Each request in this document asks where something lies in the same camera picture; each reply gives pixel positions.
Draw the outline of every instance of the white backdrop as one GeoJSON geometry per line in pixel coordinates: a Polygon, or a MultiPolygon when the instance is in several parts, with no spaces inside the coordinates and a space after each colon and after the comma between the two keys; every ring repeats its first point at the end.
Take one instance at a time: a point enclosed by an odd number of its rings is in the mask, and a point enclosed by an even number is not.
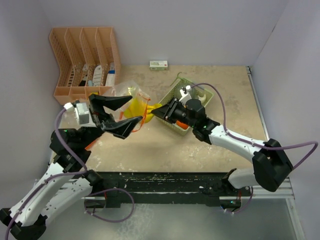
{"type": "Polygon", "coordinates": [[[252,65],[288,0],[40,0],[54,27],[114,26],[122,63],[252,65]]]}
{"type": "MultiPolygon", "coordinates": [[[[320,142],[320,1],[291,0],[253,66],[270,137],[320,142]]],[[[310,147],[286,151],[295,164],[310,147]]],[[[308,240],[319,239],[319,149],[290,176],[308,240]]]]}
{"type": "MultiPolygon", "coordinates": [[[[38,1],[0,0],[0,209],[23,198],[49,161],[60,109],[50,30],[38,1]]],[[[1,239],[5,229],[1,223],[1,239]]]]}

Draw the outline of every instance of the table surface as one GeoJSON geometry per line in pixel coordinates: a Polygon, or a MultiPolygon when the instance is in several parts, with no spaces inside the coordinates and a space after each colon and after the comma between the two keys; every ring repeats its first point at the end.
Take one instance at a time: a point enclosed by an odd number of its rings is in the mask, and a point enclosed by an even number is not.
{"type": "MultiPolygon", "coordinates": [[[[158,103],[170,90],[177,73],[196,83],[213,84],[226,108],[228,129],[265,139],[263,125],[245,66],[172,65],[168,71],[150,71],[146,65],[122,66],[121,82],[133,80],[158,103]]],[[[223,122],[219,97],[206,107],[207,116],[223,122]]],[[[75,119],[62,117],[61,128],[74,128],[75,119]]],[[[141,130],[122,140],[104,133],[90,149],[87,166],[100,172],[228,172],[251,163],[224,148],[197,140],[190,130],[185,136],[172,131],[154,117],[141,130]]]]}

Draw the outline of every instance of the plastic bag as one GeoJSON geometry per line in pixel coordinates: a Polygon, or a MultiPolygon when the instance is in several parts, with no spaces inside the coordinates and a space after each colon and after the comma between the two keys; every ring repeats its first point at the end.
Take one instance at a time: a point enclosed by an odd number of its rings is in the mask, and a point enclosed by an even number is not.
{"type": "Polygon", "coordinates": [[[147,116],[150,96],[142,91],[139,85],[132,80],[112,86],[103,94],[103,96],[107,97],[122,97],[129,95],[132,96],[132,99],[118,110],[112,112],[112,115],[116,121],[142,116],[143,118],[140,122],[140,126],[138,126],[138,129],[133,130],[133,132],[137,132],[144,123],[149,122],[152,118],[152,116],[147,116]]]}

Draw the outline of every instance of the yellow object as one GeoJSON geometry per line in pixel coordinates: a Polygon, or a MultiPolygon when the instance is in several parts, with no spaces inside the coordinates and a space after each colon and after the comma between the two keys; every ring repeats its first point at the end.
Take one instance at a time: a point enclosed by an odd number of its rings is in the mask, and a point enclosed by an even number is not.
{"type": "Polygon", "coordinates": [[[130,106],[124,110],[123,115],[128,118],[133,118],[137,116],[145,116],[144,123],[148,123],[154,115],[151,114],[153,109],[157,109],[161,107],[160,103],[156,103],[155,105],[148,105],[148,102],[142,101],[137,97],[132,99],[130,106]]]}

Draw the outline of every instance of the plastic basket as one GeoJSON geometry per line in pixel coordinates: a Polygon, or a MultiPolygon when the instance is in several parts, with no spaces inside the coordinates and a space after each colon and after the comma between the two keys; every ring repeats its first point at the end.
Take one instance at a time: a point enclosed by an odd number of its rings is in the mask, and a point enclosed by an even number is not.
{"type": "MultiPolygon", "coordinates": [[[[165,105],[167,104],[172,98],[180,98],[180,89],[187,86],[187,85],[194,85],[195,83],[188,80],[188,79],[185,79],[185,78],[180,78],[179,77],[179,74],[177,76],[177,78],[175,79],[176,80],[179,80],[171,89],[170,91],[164,96],[164,98],[161,99],[161,101],[159,102],[160,104],[162,105],[165,105]]],[[[192,88],[192,92],[191,92],[191,97],[194,99],[196,98],[197,96],[203,96],[203,95],[206,95],[206,99],[204,101],[204,103],[202,104],[204,107],[206,107],[208,105],[208,103],[210,102],[210,100],[213,98],[214,94],[205,89],[205,88],[202,88],[202,87],[199,87],[199,86],[196,86],[194,88],[192,88]]],[[[165,125],[167,125],[169,128],[171,128],[172,130],[174,130],[175,132],[177,132],[178,134],[184,136],[187,134],[187,132],[189,131],[190,127],[188,127],[187,129],[182,129],[181,127],[179,127],[178,125],[176,124],[171,124],[159,117],[157,117],[157,119],[164,123],[165,125]]]]}

